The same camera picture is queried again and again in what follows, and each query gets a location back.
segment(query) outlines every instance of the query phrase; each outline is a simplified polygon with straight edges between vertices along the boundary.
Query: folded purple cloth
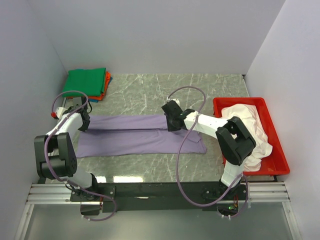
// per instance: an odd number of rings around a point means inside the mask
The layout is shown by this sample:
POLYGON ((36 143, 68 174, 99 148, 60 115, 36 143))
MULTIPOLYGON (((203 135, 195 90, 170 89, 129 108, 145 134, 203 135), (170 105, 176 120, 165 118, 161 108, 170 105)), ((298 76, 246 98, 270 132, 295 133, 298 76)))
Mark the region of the folded purple cloth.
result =
MULTIPOLYGON (((164 115, 92 116, 78 141, 78 158, 127 154, 175 154, 186 130, 168 132, 164 115)), ((193 131, 181 153, 207 151, 201 136, 193 131)))

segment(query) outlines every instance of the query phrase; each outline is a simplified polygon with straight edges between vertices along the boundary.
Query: white wall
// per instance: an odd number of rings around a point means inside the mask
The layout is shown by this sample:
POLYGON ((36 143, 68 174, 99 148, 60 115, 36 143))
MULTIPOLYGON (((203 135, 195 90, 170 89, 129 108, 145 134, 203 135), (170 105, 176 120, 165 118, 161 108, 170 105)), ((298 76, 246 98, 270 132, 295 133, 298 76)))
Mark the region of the white wall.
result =
POLYGON ((67 70, 246 74, 285 0, 29 0, 67 70))
POLYGON ((246 83, 264 97, 291 173, 285 179, 303 239, 319 239, 320 1, 286 0, 246 83))
POLYGON ((13 239, 36 172, 34 138, 54 125, 66 71, 26 0, 0 1, 1 239, 13 239))

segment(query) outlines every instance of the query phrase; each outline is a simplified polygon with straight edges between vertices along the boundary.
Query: marble table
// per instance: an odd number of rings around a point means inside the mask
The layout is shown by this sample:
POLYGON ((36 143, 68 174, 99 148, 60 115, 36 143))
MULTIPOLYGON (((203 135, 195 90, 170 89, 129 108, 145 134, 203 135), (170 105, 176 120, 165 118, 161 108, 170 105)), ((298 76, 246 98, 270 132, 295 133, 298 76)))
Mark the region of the marble table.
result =
MULTIPOLYGON (((161 106, 178 87, 193 85, 207 97, 202 113, 213 115, 213 98, 248 97, 240 74, 113 74, 106 97, 92 103, 91 115, 163 114, 161 106)), ((173 95, 182 109, 198 109, 203 96, 195 89, 182 89, 173 95)), ((218 181, 223 173, 218 141, 203 134, 206 154, 181 154, 179 175, 182 181, 218 181)), ((75 151, 79 133, 74 138, 75 151)), ((78 158, 78 166, 93 173, 98 182, 175 182, 176 154, 137 154, 78 158)))

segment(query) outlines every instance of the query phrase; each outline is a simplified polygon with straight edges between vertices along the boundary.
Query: gray floor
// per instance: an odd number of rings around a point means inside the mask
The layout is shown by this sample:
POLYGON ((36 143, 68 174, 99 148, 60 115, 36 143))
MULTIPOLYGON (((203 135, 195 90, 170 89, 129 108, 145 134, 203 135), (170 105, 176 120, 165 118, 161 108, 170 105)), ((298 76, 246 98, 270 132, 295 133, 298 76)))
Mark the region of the gray floor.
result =
MULTIPOLYGON (((114 74, 103 101, 92 103, 91 115, 163 114, 161 106, 176 88, 193 85, 206 93, 202 110, 213 115, 213 98, 248 97, 239 74, 114 74)), ((182 109, 197 109, 203 100, 195 89, 183 89, 173 95, 182 109)), ((224 166, 218 141, 203 134, 206 154, 182 154, 179 173, 182 181, 217 181, 224 166)), ((79 135, 73 146, 77 149, 79 135)), ((175 182, 175 154, 138 154, 79 158, 78 165, 93 173, 100 182, 175 182)), ((263 176, 258 180, 273 180, 263 176)))
POLYGON ((282 203, 252 203, 231 221, 195 210, 120 211, 81 219, 78 205, 36 205, 26 240, 292 240, 282 203))

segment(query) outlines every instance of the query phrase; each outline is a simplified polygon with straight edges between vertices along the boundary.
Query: stack of folded cloth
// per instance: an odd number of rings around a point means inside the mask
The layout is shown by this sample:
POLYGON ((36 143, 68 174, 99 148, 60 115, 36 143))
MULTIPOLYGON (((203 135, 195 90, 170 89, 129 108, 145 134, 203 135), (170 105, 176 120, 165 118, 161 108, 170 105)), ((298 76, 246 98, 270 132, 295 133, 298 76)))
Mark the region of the stack of folded cloth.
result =
MULTIPOLYGON (((111 79, 106 68, 70 70, 62 92, 80 91, 87 94, 91 100, 101 101, 106 95, 111 79)), ((63 95, 67 98, 79 96, 79 93, 74 92, 63 95)))

